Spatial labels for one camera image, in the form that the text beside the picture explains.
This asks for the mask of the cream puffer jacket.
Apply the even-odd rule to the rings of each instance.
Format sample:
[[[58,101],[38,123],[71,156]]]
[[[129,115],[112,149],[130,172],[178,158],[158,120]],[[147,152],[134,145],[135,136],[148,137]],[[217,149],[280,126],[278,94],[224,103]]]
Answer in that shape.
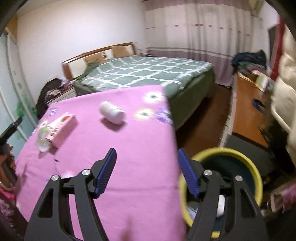
[[[285,27],[278,77],[271,98],[271,113],[287,132],[287,152],[295,164],[295,39]]]

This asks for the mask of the clothes pile on desk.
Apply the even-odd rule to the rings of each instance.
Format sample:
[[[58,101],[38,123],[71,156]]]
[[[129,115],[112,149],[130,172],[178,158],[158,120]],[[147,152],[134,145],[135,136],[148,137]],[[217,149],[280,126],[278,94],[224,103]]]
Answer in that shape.
[[[233,67],[233,73],[238,70],[239,64],[241,62],[248,62],[256,65],[261,65],[264,70],[266,70],[266,54],[261,49],[258,52],[250,53],[250,52],[240,52],[237,53],[232,61],[231,66]]]

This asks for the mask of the pink milk carton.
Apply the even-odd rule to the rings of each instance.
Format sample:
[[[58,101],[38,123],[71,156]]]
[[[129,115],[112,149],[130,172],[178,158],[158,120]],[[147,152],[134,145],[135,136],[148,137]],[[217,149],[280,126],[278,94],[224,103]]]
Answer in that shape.
[[[51,147],[58,149],[77,125],[76,116],[65,113],[47,125],[49,133],[46,136],[46,140],[50,143]]]

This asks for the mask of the small white bottle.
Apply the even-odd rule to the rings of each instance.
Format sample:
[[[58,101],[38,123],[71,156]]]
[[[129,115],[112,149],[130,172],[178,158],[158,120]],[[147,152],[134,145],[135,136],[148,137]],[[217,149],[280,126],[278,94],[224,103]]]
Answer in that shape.
[[[125,112],[108,101],[100,104],[99,112],[105,119],[116,125],[121,125],[125,120]]]

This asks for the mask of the red puffer jacket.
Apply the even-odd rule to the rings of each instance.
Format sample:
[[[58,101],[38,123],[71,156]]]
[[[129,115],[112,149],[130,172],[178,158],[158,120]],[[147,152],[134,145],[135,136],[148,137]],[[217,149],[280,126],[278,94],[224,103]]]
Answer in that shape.
[[[278,77],[279,70],[279,62],[282,56],[282,47],[283,47],[283,34],[285,33],[285,22],[279,16],[278,17],[278,25],[275,28],[275,39],[271,53],[271,61],[270,61],[270,75],[269,77],[276,81]]]

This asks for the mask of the sliding wardrobe door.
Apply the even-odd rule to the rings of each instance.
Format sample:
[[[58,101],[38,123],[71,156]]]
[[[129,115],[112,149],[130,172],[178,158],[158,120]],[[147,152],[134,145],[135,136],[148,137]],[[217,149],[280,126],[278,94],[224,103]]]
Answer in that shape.
[[[7,31],[1,35],[1,133],[18,118],[22,122],[8,139],[17,157],[38,124],[35,102],[25,81],[18,44]]]

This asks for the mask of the wooden desk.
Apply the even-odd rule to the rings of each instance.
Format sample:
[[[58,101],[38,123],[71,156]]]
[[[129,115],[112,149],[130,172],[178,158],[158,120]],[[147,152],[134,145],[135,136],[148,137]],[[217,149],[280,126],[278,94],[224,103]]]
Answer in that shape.
[[[263,100],[261,92],[254,84],[235,75],[236,104],[232,134],[250,144],[266,150],[268,144],[259,128],[263,124],[263,113],[253,107],[253,100]]]

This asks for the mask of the bed with green quilt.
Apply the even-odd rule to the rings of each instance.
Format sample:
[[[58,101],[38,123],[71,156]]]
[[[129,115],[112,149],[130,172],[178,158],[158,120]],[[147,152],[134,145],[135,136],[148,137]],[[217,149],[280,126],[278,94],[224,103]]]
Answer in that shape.
[[[211,63],[186,58],[111,58],[90,62],[74,80],[77,95],[106,90],[159,85],[169,101],[174,128],[179,129],[193,114],[215,84]]]

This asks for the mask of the clear bottle green cap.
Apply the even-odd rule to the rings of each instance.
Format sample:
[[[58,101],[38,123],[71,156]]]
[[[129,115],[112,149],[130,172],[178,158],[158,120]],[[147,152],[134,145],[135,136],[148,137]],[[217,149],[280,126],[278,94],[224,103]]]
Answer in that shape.
[[[38,131],[35,145],[42,153],[47,152],[51,147],[50,142],[47,140],[49,133],[50,131],[47,127],[40,128]]]

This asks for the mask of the pile of dark clothes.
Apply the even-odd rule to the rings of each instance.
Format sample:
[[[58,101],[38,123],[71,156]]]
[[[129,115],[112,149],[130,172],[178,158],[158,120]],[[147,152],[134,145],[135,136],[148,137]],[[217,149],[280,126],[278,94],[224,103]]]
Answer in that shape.
[[[54,90],[58,90],[61,86],[61,83],[62,83],[61,79],[54,78],[48,81],[42,88],[36,104],[36,115],[39,120],[42,118],[42,116],[48,109],[47,101],[51,99],[50,92]]]

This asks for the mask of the white nightstand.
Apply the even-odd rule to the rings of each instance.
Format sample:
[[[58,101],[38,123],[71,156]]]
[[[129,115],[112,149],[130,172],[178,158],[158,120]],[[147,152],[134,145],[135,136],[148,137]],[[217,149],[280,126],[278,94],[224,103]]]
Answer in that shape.
[[[76,91],[74,86],[69,87],[67,89],[65,89],[63,92],[61,92],[59,95],[57,95],[56,97],[54,97],[52,100],[46,102],[47,105],[55,103],[55,102],[59,102],[65,99],[69,99],[69,98],[73,98],[76,97]]]

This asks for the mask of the pink white curtain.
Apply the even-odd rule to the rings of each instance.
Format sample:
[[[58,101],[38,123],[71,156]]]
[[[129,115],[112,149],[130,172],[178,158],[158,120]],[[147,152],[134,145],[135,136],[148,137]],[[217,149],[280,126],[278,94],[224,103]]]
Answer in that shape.
[[[217,84],[231,86],[231,61],[249,52],[253,18],[248,1],[144,1],[147,51],[158,57],[209,62]]]

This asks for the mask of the black television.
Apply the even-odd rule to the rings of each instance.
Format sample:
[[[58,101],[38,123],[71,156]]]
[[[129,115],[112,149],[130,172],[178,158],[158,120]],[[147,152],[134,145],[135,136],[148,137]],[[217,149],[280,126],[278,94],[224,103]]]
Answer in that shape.
[[[269,68],[272,69],[276,57],[277,51],[277,37],[278,37],[278,25],[276,24],[268,29],[268,37],[269,37]]]

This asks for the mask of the wooden headboard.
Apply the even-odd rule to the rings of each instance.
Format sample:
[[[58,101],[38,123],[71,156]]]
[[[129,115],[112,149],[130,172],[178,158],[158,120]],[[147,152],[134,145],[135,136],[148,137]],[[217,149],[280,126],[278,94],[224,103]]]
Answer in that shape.
[[[125,52],[129,55],[137,54],[136,48],[132,42],[112,45],[92,50],[90,52],[85,52],[62,63],[64,76],[68,80],[72,81],[84,73],[88,63],[105,63],[107,60],[115,58],[115,54],[113,53],[114,50],[115,52],[118,52],[118,50],[122,50],[123,48],[125,48]]]

